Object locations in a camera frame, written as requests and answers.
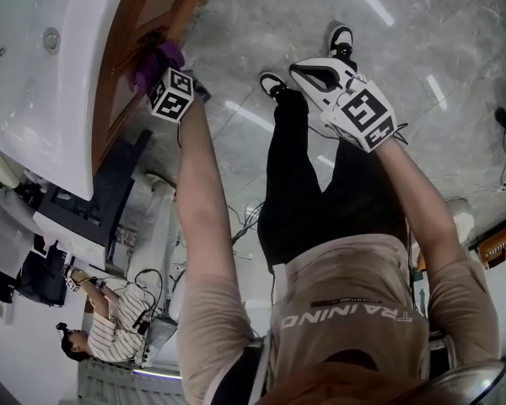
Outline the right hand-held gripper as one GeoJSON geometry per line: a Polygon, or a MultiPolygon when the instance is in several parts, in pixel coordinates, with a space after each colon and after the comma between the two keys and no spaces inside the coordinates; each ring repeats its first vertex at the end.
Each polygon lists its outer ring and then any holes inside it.
{"type": "Polygon", "coordinates": [[[339,138],[366,153],[394,137],[407,144],[396,114],[379,87],[333,57],[314,57],[295,62],[289,74],[322,111],[321,121],[339,138]],[[330,102],[331,92],[342,89],[330,102]]]}

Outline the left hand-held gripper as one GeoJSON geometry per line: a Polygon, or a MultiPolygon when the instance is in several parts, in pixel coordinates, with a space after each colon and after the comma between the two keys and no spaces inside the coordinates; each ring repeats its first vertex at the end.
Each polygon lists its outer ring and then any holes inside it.
{"type": "Polygon", "coordinates": [[[148,97],[150,113],[168,122],[179,123],[197,95],[205,103],[212,97],[191,70],[181,72],[171,67],[148,97]]]}

